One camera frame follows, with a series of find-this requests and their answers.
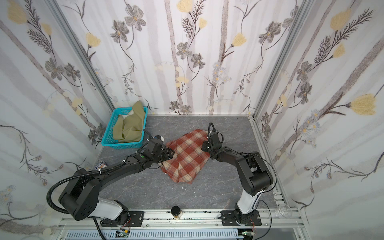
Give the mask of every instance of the olive green cloth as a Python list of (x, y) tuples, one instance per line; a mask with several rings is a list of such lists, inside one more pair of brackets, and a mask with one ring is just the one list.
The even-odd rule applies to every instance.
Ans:
[(121, 115), (113, 126), (113, 139), (123, 142), (138, 142), (141, 140), (145, 112), (143, 105), (137, 101), (132, 107), (133, 114), (123, 119)]

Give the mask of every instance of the plaid blanket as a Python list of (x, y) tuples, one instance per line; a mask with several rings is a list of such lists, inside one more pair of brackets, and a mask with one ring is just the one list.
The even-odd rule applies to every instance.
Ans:
[(196, 129), (181, 138), (167, 143), (175, 151), (172, 159), (163, 162), (161, 170), (174, 182), (192, 183), (209, 159), (209, 153), (201, 151), (207, 131)]

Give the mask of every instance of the black mounting plate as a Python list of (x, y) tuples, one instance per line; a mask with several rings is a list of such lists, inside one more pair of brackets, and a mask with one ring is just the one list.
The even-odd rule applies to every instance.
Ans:
[[(260, 219), (259, 211), (254, 210), (253, 211), (254, 217), (252, 217), (253, 224), (255, 226), (261, 226), (262, 220)], [(235, 215), (233, 211), (221, 211), (221, 222), (223, 224), (223, 227), (237, 227), (239, 226), (236, 222)], [(251, 221), (246, 224), (246, 226), (252, 226)]]
[[(130, 227), (141, 227), (143, 222), (144, 211), (129, 211), (131, 216), (131, 221), (129, 222)], [(110, 219), (104, 219), (100, 222), (102, 227), (118, 227), (116, 224), (113, 224)]]

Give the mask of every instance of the clear plastic cup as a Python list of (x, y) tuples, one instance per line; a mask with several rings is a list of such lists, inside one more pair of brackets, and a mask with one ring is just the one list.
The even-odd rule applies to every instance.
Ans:
[(277, 206), (275, 214), (278, 218), (290, 218), (292, 217), (292, 209), (286, 204), (280, 204)]

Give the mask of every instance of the wall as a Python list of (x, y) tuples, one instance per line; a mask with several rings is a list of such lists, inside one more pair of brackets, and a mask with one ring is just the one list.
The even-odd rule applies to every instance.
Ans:
[(65, 1), (114, 105), (251, 114), (301, 1)]
[(382, 239), (384, 2), (314, 2), (257, 117), (311, 239)]
[(51, 239), (46, 193), (93, 167), (110, 113), (44, 1), (1, 1), (0, 29), (0, 238)]

